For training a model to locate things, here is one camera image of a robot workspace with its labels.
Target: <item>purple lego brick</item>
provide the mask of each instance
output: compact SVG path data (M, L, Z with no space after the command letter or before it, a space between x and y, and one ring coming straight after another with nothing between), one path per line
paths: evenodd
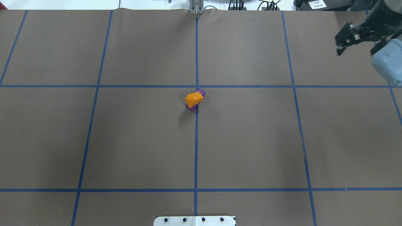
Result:
M186 104L186 108L190 111L195 111L197 109L198 104L194 105L192 108L189 108L189 106Z
M196 92L200 92L201 95L202 95L203 97L205 97L205 91L204 91L204 90L198 88L198 89L196 90Z

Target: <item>white sticker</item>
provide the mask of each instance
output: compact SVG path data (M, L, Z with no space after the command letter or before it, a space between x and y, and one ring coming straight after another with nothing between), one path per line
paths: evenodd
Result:
M323 0L308 2L312 9L325 8L326 4Z

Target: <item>blue tape line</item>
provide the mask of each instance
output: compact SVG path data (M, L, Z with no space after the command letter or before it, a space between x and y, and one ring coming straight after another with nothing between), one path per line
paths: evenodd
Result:
M101 88L195 88L193 85L100 85Z
M390 89L392 101L394 102L394 106L395 106L395 109L396 109L396 113L397 113L397 115L398 115L398 117L399 117L399 122L400 122L401 125L402 125L401 112L399 111L398 104L396 103L396 99L395 99L395 96L394 96L394 92L392 91L392 87L391 87L391 85L390 85L389 83L388 83L388 85L389 85L388 88Z
M167 189L81 189L81 192L194 192L192 188Z
M287 39L287 32L286 32L286 23L285 23L285 14L282 12L282 23L283 23L283 31L285 34L285 43L286 43L286 51L287 51L287 60L289 62L289 70L290 70L290 77L292 80L292 86L293 86L293 96L295 99L295 107L296 107L296 113L297 113L297 121L299 123L299 131L301 135L301 142L303 145L303 154L304 154L304 168L306 169L306 177L307 177L307 185L309 189L309 195L310 195L310 205L311 205L311 212L313 216L313 224L314 226L317 226L317 219L316 219L316 211L314 207L314 200L313 200L313 192L311 191L311 181L310 181L310 172L308 170L308 162L307 162L307 154L306 154L306 146L304 144L304 135L303 135L303 128L302 128L302 121L300 119L300 112L299 112L299 103L297 101L297 93L296 93L296 85L295 85L295 79L293 76L293 68L292 68L292 60L290 57L290 50L289 50L289 42Z
M8 88L96 88L98 85L0 85ZM196 88L196 85L99 85L99 88ZM293 88L292 85L199 85L199 88ZM388 88L389 86L296 85L296 88Z
M53 188L0 188L0 192L77 192L78 189L53 189Z
M336 188L312 188L312 191L402 191L402 187L336 187Z
M76 219L76 216L77 216L77 210L78 210L78 202L79 202L79 200L80 200L80 191L78 190L78 191L77 191L77 195L76 195L76 201L75 201L75 204L74 204L73 217L72 217L72 219L71 219L71 226L74 226L74 224L75 224L75 219Z
M278 192L309 191L308 188L200 188L198 192Z
M200 85L201 88L292 88L288 85Z
M198 17L195 19L195 87L198 88Z
M388 88L388 86L321 86L321 85L297 85L296 88Z
M17 44L18 37L20 36L21 30L22 30L24 22L25 22L25 18L27 17L27 13L28 13L28 10L26 10L24 13L23 20L21 21L21 24L20 24L20 28L18 29L17 35L15 36L15 39L14 39L14 43L12 44L10 54L8 55L6 65L3 70L3 74L1 75L1 78L0 78L0 85L3 83L4 77L6 76L8 64L10 63L12 53L14 52L15 45Z
M78 182L78 191L77 191L77 196L76 196L76 202L75 202L75 205L74 205L74 212L73 212L73 217L72 217L72 220L71 220L71 226L74 226L74 224L75 224L75 218L76 218L77 209L78 209L78 202L80 200L80 190L81 190L81 185L82 185L82 178L84 176L86 156L87 156L88 148L89 148L89 138L91 136L92 124L93 124L93 121L94 121L94 114L95 114L95 107L96 107L96 102L98 100L99 85L101 83L100 80L101 80L101 77L102 77L103 63L105 61L106 47L107 47L107 41L109 39L109 31L110 31L110 25L111 25L111 22L112 22L112 16L113 16L113 10L110 11L109 23L107 25L105 45L103 47L102 60L100 62L98 84L97 84L97 87L96 87L96 92L95 92L95 97L94 97L94 104L92 106L92 112L91 112L91 119L90 119L90 122L89 122L88 134L87 134L87 137L86 137L84 157L82 158L81 173L80 173L80 179L79 179L79 182Z
M9 88L95 88L97 85L1 85Z
M194 192L194 216L198 216L198 207L197 207L197 202L198 202L198 192Z
M297 191L402 191L402 187L324 187L324 188L167 188L167 189L80 189L82 192L297 192ZM0 192L77 192L78 189L1 188Z
M198 17L195 19L195 88L198 89ZM197 210L198 188L198 107L195 109L195 135L194 135L194 215Z

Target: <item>stacked blocks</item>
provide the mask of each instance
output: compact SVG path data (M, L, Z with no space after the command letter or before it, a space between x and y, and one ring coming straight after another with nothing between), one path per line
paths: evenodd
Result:
M195 111L198 104L204 99L205 91L202 89L197 89L194 93L190 93L184 98L186 102L186 108L190 111Z

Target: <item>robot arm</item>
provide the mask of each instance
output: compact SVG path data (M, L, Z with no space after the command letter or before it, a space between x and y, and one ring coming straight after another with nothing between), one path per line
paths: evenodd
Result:
M402 1L380 0L361 25L347 23L335 36L337 53L364 41L377 44L371 49L373 67L389 83L402 86Z

